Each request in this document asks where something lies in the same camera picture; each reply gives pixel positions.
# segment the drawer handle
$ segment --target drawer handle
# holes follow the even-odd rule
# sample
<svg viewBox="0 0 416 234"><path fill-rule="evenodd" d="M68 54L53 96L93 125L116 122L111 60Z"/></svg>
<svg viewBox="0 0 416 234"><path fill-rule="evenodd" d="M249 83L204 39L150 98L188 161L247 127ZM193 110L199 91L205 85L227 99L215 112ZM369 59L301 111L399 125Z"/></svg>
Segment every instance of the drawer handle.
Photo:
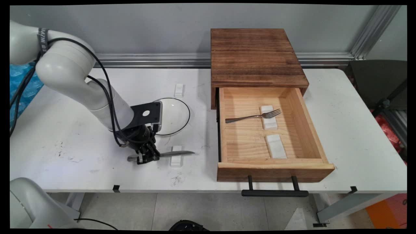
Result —
<svg viewBox="0 0 416 234"><path fill-rule="evenodd" d="M307 197L308 191L299 190L296 176L292 176L294 190L253 190L253 181L251 175L248 176L249 190L241 190L243 197Z"/></svg>

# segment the table leg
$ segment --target table leg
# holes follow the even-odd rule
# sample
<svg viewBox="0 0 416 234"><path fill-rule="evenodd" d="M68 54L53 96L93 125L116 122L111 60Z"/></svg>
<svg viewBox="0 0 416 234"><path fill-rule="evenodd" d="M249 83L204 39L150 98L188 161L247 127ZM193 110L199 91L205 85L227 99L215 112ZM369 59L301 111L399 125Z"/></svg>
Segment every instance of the table leg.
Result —
<svg viewBox="0 0 416 234"><path fill-rule="evenodd" d="M66 214L72 218L72 219L79 219L81 212L72 209L71 207L63 204L62 202L56 201L56 203L58 203L58 205L60 205L62 207L62 209L64 209L64 211L66 212Z"/></svg>
<svg viewBox="0 0 416 234"><path fill-rule="evenodd" d="M331 223L335 219L348 216L394 195L396 194L353 193L322 210L319 210L319 206L327 202L316 201L319 210L318 220L320 223Z"/></svg>
<svg viewBox="0 0 416 234"><path fill-rule="evenodd" d="M71 207L72 209L79 211L81 207L82 200L84 199L85 193L83 192L72 192L69 193L67 202L65 203L67 206Z"/></svg>

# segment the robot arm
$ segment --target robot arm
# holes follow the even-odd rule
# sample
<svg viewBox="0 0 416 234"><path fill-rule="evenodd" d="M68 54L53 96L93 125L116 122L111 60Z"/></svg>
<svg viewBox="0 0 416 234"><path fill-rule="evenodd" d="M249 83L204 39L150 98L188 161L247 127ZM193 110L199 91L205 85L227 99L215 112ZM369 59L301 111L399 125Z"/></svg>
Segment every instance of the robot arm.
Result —
<svg viewBox="0 0 416 234"><path fill-rule="evenodd" d="M40 50L38 28L10 21L10 63L26 64L35 60ZM65 37L76 40L92 52L85 41L57 31L48 31L48 38ZM95 59L82 47L68 41L57 41L36 65L39 79L49 88L83 104L108 129L112 130L108 100L102 88L95 82L85 82ZM107 89L106 80L98 79ZM117 119L123 129L132 121L131 107L111 87Z"/></svg>
<svg viewBox="0 0 416 234"><path fill-rule="evenodd" d="M10 21L10 63L25 64L35 60L39 51L38 31ZM92 48L83 40L66 33L49 30L48 41L55 38L69 38L84 45L91 53ZM98 80L86 83L85 79L95 64L95 57L77 43L58 40L50 46L36 64L39 79L49 88L60 92L83 104L110 131L113 131L112 119L118 122L120 129L114 129L114 137L125 142L119 146L132 148L139 156L137 164L159 160L155 135L161 129L162 102L152 102L130 107L120 95L111 88L114 118L111 117L109 100L103 88L109 90L109 81ZM152 109L154 116L142 117L144 110Z"/></svg>

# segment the gray wall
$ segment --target gray wall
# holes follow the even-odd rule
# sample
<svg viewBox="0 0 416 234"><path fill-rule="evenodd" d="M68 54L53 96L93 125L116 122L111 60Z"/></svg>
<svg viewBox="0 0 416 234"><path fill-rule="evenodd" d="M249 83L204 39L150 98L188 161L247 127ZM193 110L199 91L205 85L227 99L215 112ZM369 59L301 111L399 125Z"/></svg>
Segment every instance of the gray wall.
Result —
<svg viewBox="0 0 416 234"><path fill-rule="evenodd" d="M349 52L374 10L246 3L11 6L10 19L73 34L97 53L210 52L211 28L283 28L295 52Z"/></svg>
<svg viewBox="0 0 416 234"><path fill-rule="evenodd" d="M400 7L394 19L374 45L366 59L407 61L407 6Z"/></svg>

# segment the silver fork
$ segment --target silver fork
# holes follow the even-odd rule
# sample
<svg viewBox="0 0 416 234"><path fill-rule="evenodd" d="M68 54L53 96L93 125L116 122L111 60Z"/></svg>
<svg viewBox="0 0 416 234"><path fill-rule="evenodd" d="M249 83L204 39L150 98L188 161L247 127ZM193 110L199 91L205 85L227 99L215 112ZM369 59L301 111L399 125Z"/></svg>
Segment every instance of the silver fork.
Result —
<svg viewBox="0 0 416 234"><path fill-rule="evenodd" d="M267 113L263 113L261 115L251 115L251 116L247 116L247 117L241 117L241 118L233 118L233 119L225 119L225 123L232 123L238 120L242 120L242 119L248 119L248 118L252 118L252 117L263 117L265 119L270 119L275 117L276 115L282 113L282 111L280 109L277 110L272 110L271 112L267 112Z"/></svg>

